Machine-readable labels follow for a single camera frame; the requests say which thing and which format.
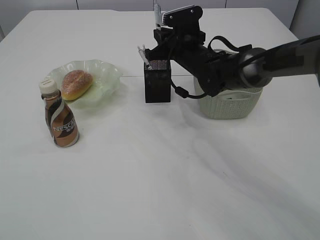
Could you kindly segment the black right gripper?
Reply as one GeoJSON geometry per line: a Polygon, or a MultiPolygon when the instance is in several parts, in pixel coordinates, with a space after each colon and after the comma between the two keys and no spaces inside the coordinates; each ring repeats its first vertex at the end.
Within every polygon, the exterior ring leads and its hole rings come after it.
{"type": "Polygon", "coordinates": [[[206,34],[198,23],[162,27],[153,31],[157,46],[147,49],[149,61],[174,60],[190,73],[211,73],[211,53],[204,47],[206,34]]]}

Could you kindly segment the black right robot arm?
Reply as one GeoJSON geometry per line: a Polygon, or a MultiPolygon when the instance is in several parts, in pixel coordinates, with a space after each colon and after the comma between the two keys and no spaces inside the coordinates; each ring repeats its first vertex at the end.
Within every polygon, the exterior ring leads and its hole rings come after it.
{"type": "Polygon", "coordinates": [[[148,61],[166,60],[166,70],[170,61],[175,61],[197,78],[202,94],[190,94],[186,89],[168,82],[175,93],[186,99],[215,97],[226,90],[257,89],[267,86],[273,78],[320,75],[320,37],[318,35],[285,43],[271,49],[234,46],[223,36],[215,36],[213,41],[222,42],[231,52],[215,51],[210,44],[205,45],[206,34],[197,30],[165,28],[153,31],[157,46],[146,49],[148,61]]]}

